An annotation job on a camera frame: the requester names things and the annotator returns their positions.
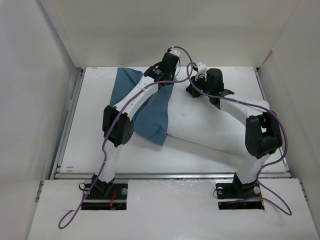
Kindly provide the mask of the blue pillowcase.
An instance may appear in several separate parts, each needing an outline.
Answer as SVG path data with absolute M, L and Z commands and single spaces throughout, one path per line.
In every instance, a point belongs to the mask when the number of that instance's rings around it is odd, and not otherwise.
M 141 71 L 119 67 L 117 69 L 109 105 L 114 106 L 139 83 L 143 76 Z M 173 85 L 161 87 L 150 96 L 132 117 L 133 130 L 141 137 L 162 146 L 167 137 L 169 124 L 168 105 Z

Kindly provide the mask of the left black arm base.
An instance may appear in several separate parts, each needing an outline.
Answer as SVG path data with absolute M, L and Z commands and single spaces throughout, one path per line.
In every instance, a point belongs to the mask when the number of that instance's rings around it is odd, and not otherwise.
M 93 187 L 81 204 L 81 210 L 122 211 L 127 209 L 128 180 L 114 179 L 105 192 Z

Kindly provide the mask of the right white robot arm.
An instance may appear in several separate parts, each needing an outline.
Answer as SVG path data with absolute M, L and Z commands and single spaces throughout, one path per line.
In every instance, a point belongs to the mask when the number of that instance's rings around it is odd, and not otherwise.
M 257 176 L 266 160 L 283 144 L 279 123 L 266 107 L 238 100 L 233 91 L 225 88 L 220 69 L 195 66 L 193 70 L 196 74 L 186 91 L 194 98 L 207 96 L 213 106 L 245 127 L 246 160 L 228 184 L 235 198 L 245 198 L 259 186 Z

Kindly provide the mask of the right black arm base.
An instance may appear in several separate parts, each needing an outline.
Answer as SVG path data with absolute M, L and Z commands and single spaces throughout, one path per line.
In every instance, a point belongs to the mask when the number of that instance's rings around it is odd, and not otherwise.
M 258 182 L 242 184 L 236 174 L 232 181 L 216 181 L 213 196 L 219 200 L 219 210 L 265 209 Z

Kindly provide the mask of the white pillow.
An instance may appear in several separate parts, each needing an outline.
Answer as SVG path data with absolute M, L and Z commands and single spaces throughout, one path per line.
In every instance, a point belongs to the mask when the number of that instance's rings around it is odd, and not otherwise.
M 245 126 L 213 106 L 208 97 L 193 98 L 187 84 L 174 85 L 168 101 L 167 134 L 216 150 L 246 155 Z

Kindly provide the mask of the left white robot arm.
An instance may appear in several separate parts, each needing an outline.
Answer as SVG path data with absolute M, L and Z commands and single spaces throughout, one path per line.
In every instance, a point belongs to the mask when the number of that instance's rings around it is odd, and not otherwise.
M 90 187 L 99 197 L 104 199 L 112 193 L 117 154 L 133 135 L 132 118 L 151 96 L 177 82 L 175 72 L 179 61 L 180 51 L 168 50 L 161 62 L 149 67 L 125 97 L 105 107 L 102 121 L 104 159 L 99 172 L 92 176 Z

